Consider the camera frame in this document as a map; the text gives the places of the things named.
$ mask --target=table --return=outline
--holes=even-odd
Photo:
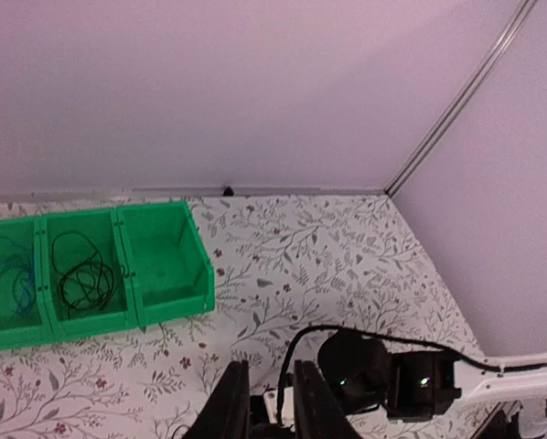
[[[0,219],[171,199],[9,203],[0,205]],[[421,337],[480,354],[387,197],[186,200],[215,269],[217,309],[145,332],[1,352],[0,438],[168,439],[174,431],[178,438],[232,359],[249,361],[252,393],[274,387],[289,340],[308,324]],[[326,337],[305,338],[294,358],[314,359]],[[453,405],[429,423],[389,423],[384,412],[351,421],[366,438],[468,438],[491,410]]]

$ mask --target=green plastic container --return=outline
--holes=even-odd
[[[134,294],[124,259],[116,211],[99,209],[58,213],[45,215],[40,221],[44,244],[44,297],[56,340],[71,340],[136,327]],[[91,278],[88,274],[79,274],[80,280],[90,284],[101,283],[106,287],[107,282],[112,282],[112,273],[115,287],[111,299],[104,306],[75,310],[69,309],[67,303],[76,304],[76,301],[84,298],[81,287],[71,280],[67,281],[64,288],[65,303],[60,281],[64,279],[64,273],[93,255],[93,248],[83,237],[87,237],[96,246],[102,260],[110,266],[110,271],[105,274],[106,278],[102,275]],[[53,244],[56,246],[55,252],[52,250]]]
[[[0,350],[53,340],[42,295],[38,219],[0,221]]]
[[[212,311],[214,273],[185,202],[117,209],[140,327]]]

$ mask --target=leaf print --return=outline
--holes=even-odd
[[[264,288],[266,286],[273,285],[273,284],[274,283],[272,281],[267,281],[265,279],[262,279],[261,277],[257,278],[257,286],[259,286],[260,288]]]
[[[4,413],[5,413],[5,400],[2,400],[0,402],[0,421],[3,419]]]
[[[52,386],[53,391],[57,391],[60,388],[60,383],[58,381],[58,378],[52,373],[52,371],[49,371],[48,379],[50,381],[50,385]]]
[[[50,410],[48,413],[46,413],[46,416],[44,416],[42,418],[42,421],[46,421],[48,419],[52,419],[54,416],[56,416],[58,414],[58,412],[60,411],[60,409],[56,408],[54,410]]]
[[[255,322],[255,325],[258,327],[262,321],[259,319],[259,316],[257,316],[257,313],[253,311],[253,322]]]

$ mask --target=gray leaf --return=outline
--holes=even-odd
[[[52,386],[53,391],[57,391],[60,388],[60,383],[58,381],[58,378],[52,373],[52,371],[49,371],[48,379],[50,381],[50,385]]]
[[[50,410],[46,416],[44,416],[42,418],[42,421],[46,421],[47,419],[52,419],[54,416],[56,416],[58,414],[58,412],[60,411],[60,409],[54,409],[54,410]]]
[[[0,421],[3,419],[5,413],[5,400],[2,400],[0,403]]]
[[[260,288],[264,288],[265,286],[273,284],[274,283],[272,281],[266,281],[265,279],[262,279],[260,277],[257,278],[257,286],[259,286]]]

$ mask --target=black wire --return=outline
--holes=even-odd
[[[78,236],[88,243],[89,247],[92,248],[92,254],[63,272],[56,263],[56,243],[60,238],[71,235]],[[68,319],[70,319],[70,312],[72,311],[88,311],[96,308],[103,310],[123,284],[125,267],[121,266],[120,278],[116,280],[112,266],[105,263],[94,242],[80,231],[65,231],[56,236],[52,241],[51,260],[54,270],[60,275],[58,294],[60,300],[68,309]],[[71,284],[76,284],[80,288],[82,297],[75,300],[69,298],[69,290],[76,292],[76,288],[70,288]]]
[[[188,427],[187,425],[181,424],[172,433],[172,439],[174,439],[174,437],[176,436],[176,433],[178,433],[182,427],[186,427],[187,430],[190,430],[190,427]]]
[[[462,352],[456,349],[450,348],[445,345],[441,345],[440,343],[436,343],[434,341],[418,340],[413,338],[396,337],[396,336],[387,336],[387,335],[378,334],[375,332],[363,331],[353,327],[343,327],[341,325],[314,325],[314,326],[305,327],[304,329],[299,330],[294,336],[294,338],[292,338],[292,341],[288,345],[288,350],[285,353],[284,362],[282,363],[282,369],[280,370],[280,379],[278,381],[278,387],[277,387],[278,392],[277,392],[277,400],[276,400],[276,410],[277,410],[276,419],[277,419],[278,425],[282,425],[282,408],[284,407],[284,388],[285,388],[284,376],[290,367],[290,360],[292,359],[292,355],[294,354],[295,347],[298,344],[298,341],[300,341],[300,338],[302,338],[303,336],[311,332],[341,331],[341,330],[352,332],[360,336],[375,337],[375,338],[378,338],[379,340],[402,343],[406,345],[422,346],[424,348],[435,348],[438,350],[443,350],[444,352],[449,352],[449,353],[457,355],[459,359],[462,359],[465,363],[469,364],[470,366],[473,366],[475,368],[479,368],[482,370],[486,370],[489,372],[522,372],[527,370],[539,369],[541,367],[547,367],[547,363],[535,363],[535,364],[529,364],[526,366],[507,366],[506,368],[501,369],[501,367],[499,366],[492,366],[487,364],[486,362],[481,362],[476,359],[472,359],[469,356],[463,354]]]

